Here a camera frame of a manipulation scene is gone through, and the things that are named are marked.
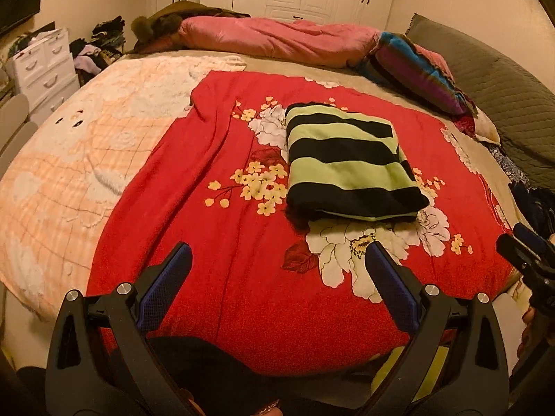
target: green cloth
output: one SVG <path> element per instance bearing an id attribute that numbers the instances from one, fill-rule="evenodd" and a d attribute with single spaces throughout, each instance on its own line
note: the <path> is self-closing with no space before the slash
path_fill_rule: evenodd
<path id="1" fill-rule="evenodd" d="M 288 205 L 360 220 L 428 206 L 390 121 L 321 104 L 287 109 Z"/>

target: blue gripper pad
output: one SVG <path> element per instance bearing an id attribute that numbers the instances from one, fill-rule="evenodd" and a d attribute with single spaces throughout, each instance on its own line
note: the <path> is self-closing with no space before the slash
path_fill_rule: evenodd
<path id="1" fill-rule="evenodd" d="M 395 325 L 413 336 L 420 326 L 419 304 L 395 270 L 398 266 L 379 242 L 366 248 L 365 265 Z"/>
<path id="2" fill-rule="evenodd" d="M 160 327 L 192 266 L 191 248 L 183 244 L 141 299 L 137 319 L 139 332 L 148 333 Z"/>
<path id="3" fill-rule="evenodd" d="M 514 237 L 525 244 L 536 255 L 543 255 L 546 251 L 546 242 L 522 223 L 517 223 L 513 228 Z"/>

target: blue patterned cloth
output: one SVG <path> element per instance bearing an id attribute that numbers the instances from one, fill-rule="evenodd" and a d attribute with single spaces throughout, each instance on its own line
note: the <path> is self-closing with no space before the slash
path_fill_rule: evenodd
<path id="1" fill-rule="evenodd" d="M 530 186 L 528 176 L 497 145 L 485 144 L 485 146 L 511 181 L 522 181 L 526 187 Z"/>

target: red floral bedspread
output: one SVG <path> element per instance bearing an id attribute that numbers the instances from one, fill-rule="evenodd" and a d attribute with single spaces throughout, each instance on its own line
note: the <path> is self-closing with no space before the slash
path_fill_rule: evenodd
<path id="1" fill-rule="evenodd" d="M 364 269 L 374 240 L 448 294 L 503 286 L 511 268 L 495 241 L 509 228 L 441 121 L 334 83 L 254 72 L 211 72 L 191 101 L 114 209 L 88 287 L 110 292 L 177 241 L 190 244 L 193 270 L 155 336 L 201 337 L 265 374 L 367 361 L 407 342 Z M 415 222 L 293 227 L 285 108 L 312 101 L 393 123 L 430 201 Z"/>

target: metal screw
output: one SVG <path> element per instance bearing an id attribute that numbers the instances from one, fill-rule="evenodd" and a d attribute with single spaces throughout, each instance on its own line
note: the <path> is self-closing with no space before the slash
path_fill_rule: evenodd
<path id="1" fill-rule="evenodd" d="M 131 288 L 131 283 L 122 283 L 118 286 L 118 294 L 125 296 L 126 294 L 129 294 L 131 292 Z"/>
<path id="2" fill-rule="evenodd" d="M 68 299 L 70 302 L 73 302 L 77 297 L 79 297 L 79 291 L 76 291 L 75 289 L 69 291 L 66 294 L 66 299 Z"/>
<path id="3" fill-rule="evenodd" d="M 428 285 L 424 290 L 429 296 L 437 296 L 439 294 L 439 288 L 436 285 Z"/>
<path id="4" fill-rule="evenodd" d="M 485 292 L 479 292 L 478 293 L 478 300 L 482 303 L 488 303 L 489 302 L 489 297 L 487 296 L 487 294 Z"/>

